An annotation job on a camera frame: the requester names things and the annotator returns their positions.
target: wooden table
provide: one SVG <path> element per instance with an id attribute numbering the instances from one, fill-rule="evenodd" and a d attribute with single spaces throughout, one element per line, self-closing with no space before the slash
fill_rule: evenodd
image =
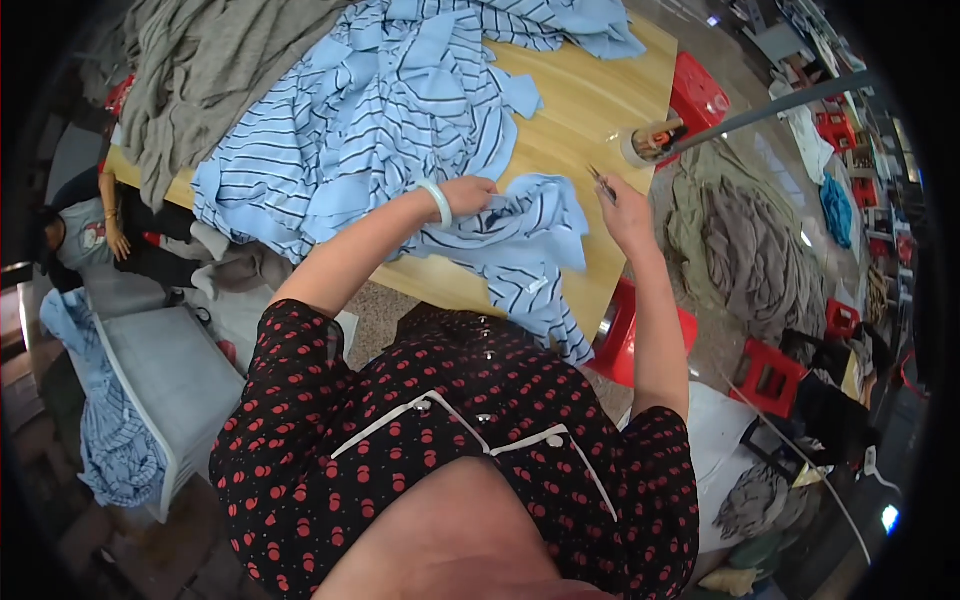
<path id="1" fill-rule="evenodd" d="M 550 53 L 486 42 L 496 53 L 496 66 L 512 75 L 533 77 L 544 104 L 529 121 L 515 115 L 519 135 L 510 165 L 498 182 L 500 189 L 525 173 L 565 175 L 573 180 L 587 214 L 590 234 L 583 238 L 587 270 L 564 269 L 563 289 L 591 341 L 625 258 L 604 227 L 587 165 L 600 172 L 618 172 L 639 191 L 649 191 L 653 169 L 629 166 L 618 140 L 609 139 L 620 128 L 638 128 L 666 118 L 677 58 L 677 40 L 649 21 L 634 15 L 631 29 L 647 52 L 630 60 L 598 60 L 571 43 Z M 124 159 L 119 147 L 110 148 L 106 168 L 118 180 L 139 186 L 139 170 Z M 181 171 L 166 199 L 192 208 L 192 178 L 192 171 Z M 503 314 L 491 307 L 484 279 L 443 257 L 404 256 L 382 265 L 372 280 L 441 308 Z"/>

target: scissors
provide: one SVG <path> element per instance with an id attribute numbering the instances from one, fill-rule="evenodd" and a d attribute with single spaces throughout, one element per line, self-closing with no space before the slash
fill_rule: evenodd
<path id="1" fill-rule="evenodd" d="M 588 165 L 587 170 L 593 176 L 593 180 L 600 184 L 600 187 L 603 188 L 604 194 L 607 195 L 607 200 L 611 204 L 616 206 L 616 192 L 613 191 L 613 188 L 607 183 L 607 180 L 603 179 L 603 176 L 600 175 L 600 172 L 597 171 L 593 165 Z"/>

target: gray t-shirt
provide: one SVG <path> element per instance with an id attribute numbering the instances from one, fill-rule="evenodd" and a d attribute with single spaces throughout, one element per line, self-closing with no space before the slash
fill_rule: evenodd
<path id="1" fill-rule="evenodd" d="M 113 252 L 107 244 L 104 204 L 99 196 L 65 208 L 60 216 L 66 233 L 57 257 L 64 267 L 79 271 L 83 267 L 113 262 Z"/>

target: black shirt with red dots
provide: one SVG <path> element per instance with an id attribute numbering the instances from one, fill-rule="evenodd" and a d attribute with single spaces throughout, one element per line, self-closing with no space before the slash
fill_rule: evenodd
<path id="1" fill-rule="evenodd" d="M 210 459 L 233 549 L 274 597 L 309 598 L 377 515 L 464 456 L 503 474 L 564 578 L 680 595 L 700 520 L 679 416 L 652 408 L 617 431 L 580 372 L 475 313 L 421 304 L 359 372 L 343 342 L 302 302 L 268 308 Z"/>

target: short sleeve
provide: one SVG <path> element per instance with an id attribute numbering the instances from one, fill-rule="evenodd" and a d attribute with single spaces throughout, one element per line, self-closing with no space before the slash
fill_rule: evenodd
<path id="1" fill-rule="evenodd" d="M 292 460 L 283 461 L 287 454 L 309 449 L 315 436 L 304 427 L 323 433 L 353 380 L 343 348 L 340 325 L 303 302 L 281 300 L 267 308 L 240 406 L 214 445 L 213 481 L 232 476 L 253 456 L 261 465 L 284 465 Z"/>
<path id="2" fill-rule="evenodd" d="M 700 509 L 686 424 L 675 412 L 654 407 L 622 432 L 617 459 L 623 485 L 630 588 L 636 597 L 675 598 L 693 573 L 700 549 Z"/>

